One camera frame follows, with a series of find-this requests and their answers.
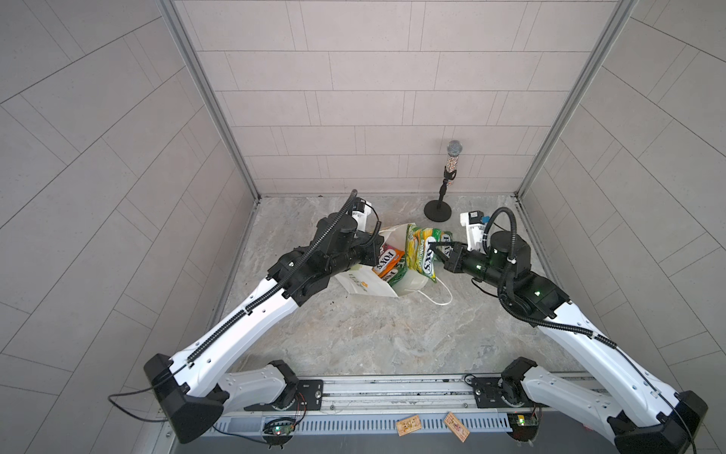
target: wooden card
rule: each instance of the wooden card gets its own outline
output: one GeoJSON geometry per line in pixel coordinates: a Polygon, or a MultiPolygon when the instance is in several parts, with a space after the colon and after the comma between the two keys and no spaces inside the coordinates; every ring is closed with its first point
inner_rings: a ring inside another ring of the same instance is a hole
{"type": "Polygon", "coordinates": [[[459,437],[461,443],[463,443],[466,440],[466,437],[469,436],[469,429],[464,427],[464,424],[462,424],[461,421],[454,416],[454,413],[446,415],[446,418],[444,418],[444,424],[446,424],[446,427],[454,432],[454,435],[459,437]]]}
{"type": "Polygon", "coordinates": [[[406,434],[410,434],[411,432],[421,429],[421,420],[418,415],[401,419],[396,423],[396,429],[399,431],[399,437],[403,437],[406,434]]]}

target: wire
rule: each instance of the wire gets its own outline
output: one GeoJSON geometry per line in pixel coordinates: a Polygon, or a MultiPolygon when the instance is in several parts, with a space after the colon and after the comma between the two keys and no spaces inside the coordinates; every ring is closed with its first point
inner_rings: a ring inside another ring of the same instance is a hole
{"type": "Polygon", "coordinates": [[[645,375],[643,375],[642,372],[640,372],[640,369],[637,368],[635,366],[635,364],[633,364],[633,362],[630,360],[630,358],[628,358],[628,355],[626,355],[625,352],[623,352],[622,350],[620,350],[618,348],[616,348],[615,350],[623,358],[625,358],[625,360],[628,362],[628,364],[630,364],[632,366],[632,368],[635,369],[636,372],[638,372],[638,375],[640,375],[640,377],[644,380],[644,382],[647,383],[648,386],[650,386],[653,389],[653,391],[655,391],[656,393],[658,393],[658,396],[660,396],[660,398],[662,400],[664,400],[666,404],[668,404],[668,406],[671,408],[671,410],[673,410],[673,413],[675,413],[676,416],[678,416],[678,419],[680,419],[681,424],[683,425],[683,428],[685,429],[686,433],[688,434],[688,441],[690,441],[690,445],[693,447],[693,454],[696,454],[696,441],[693,439],[693,434],[690,433],[690,429],[688,428],[688,426],[686,425],[685,421],[683,420],[683,417],[680,415],[680,413],[678,413],[676,411],[676,408],[673,406],[673,404],[671,402],[669,402],[668,399],[666,399],[665,397],[663,397],[663,394],[655,386],[653,386],[653,384],[650,382],[650,380],[648,380],[645,377],[645,375]]]}
{"type": "Polygon", "coordinates": [[[250,438],[250,437],[245,437],[244,435],[239,435],[239,434],[230,434],[229,432],[221,431],[221,430],[217,429],[214,425],[212,425],[212,429],[216,430],[220,434],[229,435],[231,437],[244,438],[247,441],[259,443],[260,445],[267,445],[267,442],[262,442],[262,441],[260,441],[258,439],[254,439],[254,438],[250,438]]]}
{"type": "Polygon", "coordinates": [[[187,365],[184,364],[179,369],[177,369],[176,372],[172,373],[170,376],[164,378],[162,381],[160,381],[156,385],[150,386],[150,387],[148,387],[146,389],[141,389],[139,391],[133,391],[133,392],[119,392],[117,394],[110,394],[107,397],[108,402],[111,402],[111,405],[113,405],[117,409],[123,411],[125,414],[131,416],[132,418],[138,419],[139,421],[144,421],[145,423],[165,423],[166,421],[168,421],[168,419],[146,419],[146,418],[142,418],[141,416],[136,416],[133,413],[131,413],[130,411],[128,411],[127,409],[125,409],[124,407],[121,407],[119,404],[117,404],[115,400],[111,399],[111,397],[133,396],[135,394],[141,394],[143,392],[148,392],[148,391],[152,391],[154,389],[157,389],[159,386],[161,386],[164,383],[166,383],[167,381],[171,380],[172,377],[174,377],[177,373],[181,372],[182,369],[184,369],[186,366],[187,365]]]}
{"type": "Polygon", "coordinates": [[[482,287],[479,287],[479,286],[478,286],[478,285],[476,284],[476,281],[474,280],[474,278],[473,278],[473,277],[471,278],[471,283],[472,283],[472,284],[474,284],[474,287],[477,287],[477,288],[478,288],[479,290],[481,290],[481,292],[482,292],[482,293],[486,293],[486,294],[487,294],[487,295],[489,295],[489,296],[493,296],[494,298],[498,298],[498,296],[497,296],[497,295],[495,295],[495,294],[493,294],[493,293],[489,293],[488,291],[484,290],[484,289],[483,289],[482,287]]]}

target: sparkly microphone handle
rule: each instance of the sparkly microphone handle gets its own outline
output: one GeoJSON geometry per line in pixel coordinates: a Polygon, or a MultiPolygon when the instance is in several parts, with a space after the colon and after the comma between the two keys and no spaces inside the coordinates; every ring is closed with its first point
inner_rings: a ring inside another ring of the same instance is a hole
{"type": "MultiPolygon", "coordinates": [[[[459,161],[459,154],[461,154],[462,150],[463,147],[461,146],[461,142],[459,142],[458,140],[452,140],[451,142],[449,142],[449,145],[446,146],[446,151],[449,152],[449,160],[446,162],[446,172],[448,172],[449,174],[456,170],[456,165],[459,161]]],[[[446,180],[446,185],[450,186],[451,183],[454,181],[455,175],[451,179],[446,177],[447,175],[444,176],[446,180]]]]}

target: ventilation grille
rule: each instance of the ventilation grille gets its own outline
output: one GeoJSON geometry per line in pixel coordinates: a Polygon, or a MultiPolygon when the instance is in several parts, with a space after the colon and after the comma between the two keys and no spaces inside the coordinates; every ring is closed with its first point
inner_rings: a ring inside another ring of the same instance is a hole
{"type": "MultiPolygon", "coordinates": [[[[419,415],[420,433],[448,432],[444,418],[448,413],[426,413],[419,415]]],[[[410,417],[406,415],[315,415],[307,416],[298,425],[294,435],[349,435],[349,434],[397,434],[396,422],[410,417]]],[[[459,420],[471,432],[511,432],[506,413],[460,413],[459,420]]],[[[262,426],[271,418],[259,416],[222,417],[216,427],[222,431],[246,437],[259,437],[262,426]]],[[[205,436],[220,433],[210,429],[205,436]]]]}

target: snack bag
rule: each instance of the snack bag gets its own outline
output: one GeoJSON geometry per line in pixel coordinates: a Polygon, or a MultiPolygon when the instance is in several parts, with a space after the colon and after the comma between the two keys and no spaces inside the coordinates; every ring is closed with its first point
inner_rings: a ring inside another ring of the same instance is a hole
{"type": "Polygon", "coordinates": [[[380,257],[378,259],[378,265],[373,267],[373,272],[379,277],[383,277],[399,263],[399,260],[401,260],[401,257],[403,257],[403,255],[403,251],[399,251],[392,246],[383,244],[383,246],[380,247],[380,257]]]}
{"type": "Polygon", "coordinates": [[[401,280],[407,270],[408,266],[406,265],[406,256],[401,256],[401,259],[396,266],[391,271],[381,276],[381,279],[389,285],[393,285],[401,280]]]}
{"type": "Polygon", "coordinates": [[[409,225],[406,232],[406,259],[409,268],[413,268],[422,275],[436,282],[436,275],[433,272],[433,259],[436,256],[431,243],[450,241],[451,233],[442,232],[439,229],[422,229],[413,224],[409,225]]]}

